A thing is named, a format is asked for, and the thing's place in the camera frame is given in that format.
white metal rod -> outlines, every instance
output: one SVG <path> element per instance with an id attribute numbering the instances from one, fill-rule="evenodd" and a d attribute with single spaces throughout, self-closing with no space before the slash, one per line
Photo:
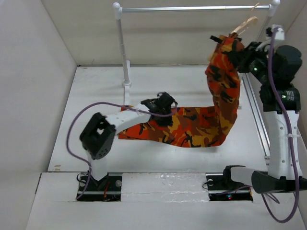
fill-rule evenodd
<path id="1" fill-rule="evenodd" d="M 265 31 L 265 29 L 267 28 L 268 24 L 270 23 L 272 17 L 274 16 L 278 6 L 280 5 L 280 0 L 272 0 L 271 4 L 270 4 L 270 8 L 268 11 L 268 15 L 266 16 L 262 27 L 257 35 L 256 41 L 260 41 L 262 39 L 262 35 L 263 32 Z"/>
<path id="2" fill-rule="evenodd" d="M 189 12 L 189 11 L 248 11 L 255 6 L 192 6 L 192 7 L 153 7 L 153 8 L 122 8 L 123 13 L 143 12 Z M 270 5 L 255 7 L 254 10 L 269 10 Z"/>
<path id="3" fill-rule="evenodd" d="M 263 33 L 264 33 L 264 31 L 266 30 L 266 28 L 267 28 L 269 22 L 271 21 L 271 18 L 272 18 L 272 17 L 270 17 L 270 16 L 266 16 L 266 18 L 265 18 L 265 20 L 264 20 L 264 22 L 263 22 L 263 24 L 262 24 L 262 26 L 261 26 L 261 29 L 259 30 L 259 33 L 258 33 L 258 35 L 257 35 L 257 37 L 256 37 L 256 41 L 257 41 L 257 42 L 260 41 L 260 40 L 262 39 Z"/>
<path id="4" fill-rule="evenodd" d="M 128 66 L 127 66 L 127 57 L 126 57 L 124 38 L 123 38 L 123 30 L 121 28 L 121 19 L 117 19 L 116 23 L 117 23 L 117 28 L 118 28 L 120 53 L 121 53 L 123 69 L 124 69 L 124 84 L 130 84 Z"/>

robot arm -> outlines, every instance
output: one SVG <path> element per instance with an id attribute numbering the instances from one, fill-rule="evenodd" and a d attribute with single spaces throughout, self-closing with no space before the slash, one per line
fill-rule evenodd
<path id="1" fill-rule="evenodd" d="M 268 46 L 272 30 L 278 28 L 275 46 L 284 40 L 281 26 L 273 25 L 267 29 L 267 41 L 252 42 L 244 51 L 230 54 L 237 65 L 238 72 L 250 72 L 262 84 L 260 98 L 263 103 L 264 118 L 268 124 L 270 139 L 270 164 L 267 172 L 260 172 L 244 166 L 227 166 L 224 170 L 226 180 L 252 186 L 257 193 L 288 193 L 295 191 L 295 174 L 289 146 L 287 123 L 270 85 L 268 77 Z M 280 46 L 272 59 L 273 80 L 277 92 L 285 106 L 292 130 L 294 155 L 299 176 L 300 190 L 307 189 L 307 180 L 299 165 L 297 153 L 297 121 L 300 110 L 299 91 L 291 84 L 302 65 L 301 53 L 292 46 Z"/>
<path id="2" fill-rule="evenodd" d="M 171 126 L 172 104 L 177 105 L 177 102 L 164 92 L 158 94 L 155 99 L 140 102 L 131 110 L 127 109 L 112 115 L 94 114 L 80 134 L 80 141 L 87 151 L 88 161 L 92 166 L 92 179 L 101 181 L 108 175 L 105 156 L 111 150 L 115 135 L 150 120 L 155 120 L 162 127 Z"/>

ball finial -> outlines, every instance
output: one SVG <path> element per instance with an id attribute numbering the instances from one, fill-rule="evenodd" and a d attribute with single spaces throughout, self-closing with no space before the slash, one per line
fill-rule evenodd
<path id="1" fill-rule="evenodd" d="M 271 4 L 274 6 L 278 6 L 280 4 L 280 0 L 273 0 Z"/>
<path id="2" fill-rule="evenodd" d="M 118 2 L 114 2 L 113 3 L 113 8 L 114 9 L 119 9 L 120 8 L 120 4 Z"/>

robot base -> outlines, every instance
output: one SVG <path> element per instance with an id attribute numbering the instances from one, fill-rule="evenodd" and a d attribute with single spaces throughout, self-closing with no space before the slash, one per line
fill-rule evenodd
<path id="1" fill-rule="evenodd" d="M 228 180 L 224 173 L 206 173 L 210 201 L 253 201 L 249 187 L 244 184 Z"/>
<path id="2" fill-rule="evenodd" d="M 80 176 L 77 197 L 83 192 L 88 175 Z M 100 181 L 91 177 L 84 194 L 78 201 L 120 201 L 122 174 L 108 174 Z"/>

orange camouflage cloth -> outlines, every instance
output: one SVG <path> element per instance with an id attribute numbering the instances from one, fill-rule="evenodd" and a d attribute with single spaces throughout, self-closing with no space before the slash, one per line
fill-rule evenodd
<path id="1" fill-rule="evenodd" d="M 237 34 L 219 36 L 205 74 L 213 96 L 213 106 L 179 107 L 172 116 L 173 125 L 160 127 L 153 120 L 132 126 L 119 133 L 119 139 L 151 140 L 166 144 L 199 148 L 219 146 L 233 127 L 239 106 L 240 79 L 227 52 L 241 51 Z"/>

